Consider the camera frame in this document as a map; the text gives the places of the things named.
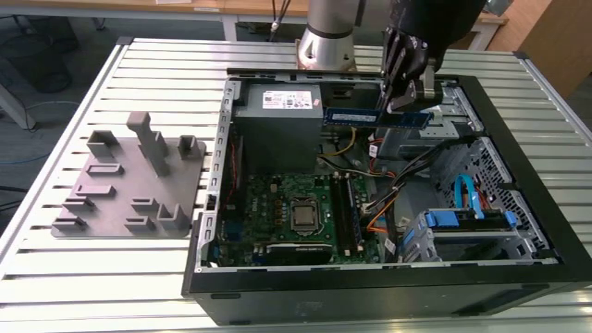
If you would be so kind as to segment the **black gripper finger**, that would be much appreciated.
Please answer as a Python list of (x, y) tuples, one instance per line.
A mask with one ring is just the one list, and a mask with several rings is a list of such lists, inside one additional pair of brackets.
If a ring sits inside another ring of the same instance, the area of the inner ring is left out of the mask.
[(442, 101), (442, 86), (434, 75), (441, 62), (436, 58), (428, 58), (425, 66), (417, 67), (417, 64), (418, 62), (410, 62), (412, 66), (406, 71), (398, 67), (385, 79), (388, 114), (418, 112)]
[(397, 30), (386, 30), (382, 44), (380, 98), (385, 112), (417, 112), (425, 102), (421, 75), (428, 66), (428, 48), (421, 40)]

